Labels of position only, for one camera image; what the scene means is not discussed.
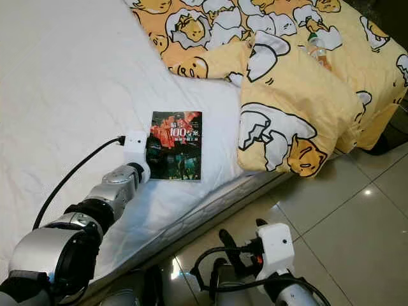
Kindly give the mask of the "dark red cover book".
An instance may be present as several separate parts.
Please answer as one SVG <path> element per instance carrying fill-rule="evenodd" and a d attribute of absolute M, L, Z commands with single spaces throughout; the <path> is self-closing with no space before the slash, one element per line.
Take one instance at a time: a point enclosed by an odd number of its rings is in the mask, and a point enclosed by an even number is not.
<path fill-rule="evenodd" d="M 147 138 L 147 163 L 152 180 L 201 180 L 202 113 L 152 113 Z"/>

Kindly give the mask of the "yellow cartoon egg blanket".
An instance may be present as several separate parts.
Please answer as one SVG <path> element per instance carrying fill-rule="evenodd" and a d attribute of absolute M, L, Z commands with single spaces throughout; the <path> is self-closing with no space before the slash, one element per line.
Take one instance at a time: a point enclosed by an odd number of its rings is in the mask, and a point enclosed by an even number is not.
<path fill-rule="evenodd" d="M 408 49 L 382 32 L 372 13 L 347 0 L 124 0 L 172 72 L 213 78 L 189 57 L 245 41 L 257 33 L 304 47 L 316 37 L 330 66 L 349 82 L 399 105 L 408 94 Z"/>

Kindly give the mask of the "grey quilted mattress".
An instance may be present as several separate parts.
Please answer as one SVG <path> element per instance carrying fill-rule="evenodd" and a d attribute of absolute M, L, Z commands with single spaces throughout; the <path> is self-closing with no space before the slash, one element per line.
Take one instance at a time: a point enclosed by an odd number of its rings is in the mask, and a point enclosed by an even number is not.
<path fill-rule="evenodd" d="M 88 294 L 102 292 L 126 273 L 175 254 L 185 244 L 290 178 L 292 175 L 288 173 L 241 176 L 206 198 L 175 209 L 166 208 L 157 196 L 135 199 L 105 236 L 105 244 L 113 252 L 100 260 L 99 277 L 91 282 Z"/>

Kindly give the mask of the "yellow cartoon egg pillow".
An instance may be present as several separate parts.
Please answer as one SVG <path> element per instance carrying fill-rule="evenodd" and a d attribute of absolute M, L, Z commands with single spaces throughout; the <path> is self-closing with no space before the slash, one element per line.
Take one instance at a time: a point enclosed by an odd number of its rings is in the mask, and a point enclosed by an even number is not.
<path fill-rule="evenodd" d="M 285 39 L 258 32 L 241 81 L 237 162 L 247 171 L 317 175 L 360 135 L 349 85 Z"/>

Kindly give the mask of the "clear plastic drink bottle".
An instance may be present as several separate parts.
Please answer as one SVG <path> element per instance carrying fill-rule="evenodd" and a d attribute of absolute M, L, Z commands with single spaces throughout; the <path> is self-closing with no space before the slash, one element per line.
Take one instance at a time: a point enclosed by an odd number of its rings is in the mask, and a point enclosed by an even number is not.
<path fill-rule="evenodd" d="M 332 70 L 332 65 L 328 61 L 327 49 L 323 47 L 323 41 L 315 33 L 309 34 L 307 52 L 322 67 Z"/>

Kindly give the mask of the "white bed sheet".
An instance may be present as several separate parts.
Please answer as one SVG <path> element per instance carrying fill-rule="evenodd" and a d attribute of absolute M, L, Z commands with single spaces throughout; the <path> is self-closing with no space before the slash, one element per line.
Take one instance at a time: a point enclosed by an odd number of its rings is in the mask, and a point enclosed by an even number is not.
<path fill-rule="evenodd" d="M 0 277 L 58 181 L 154 111 L 201 111 L 202 178 L 151 180 L 136 198 L 175 209 L 241 176 L 239 89 L 170 73 L 123 0 L 2 0 Z"/>

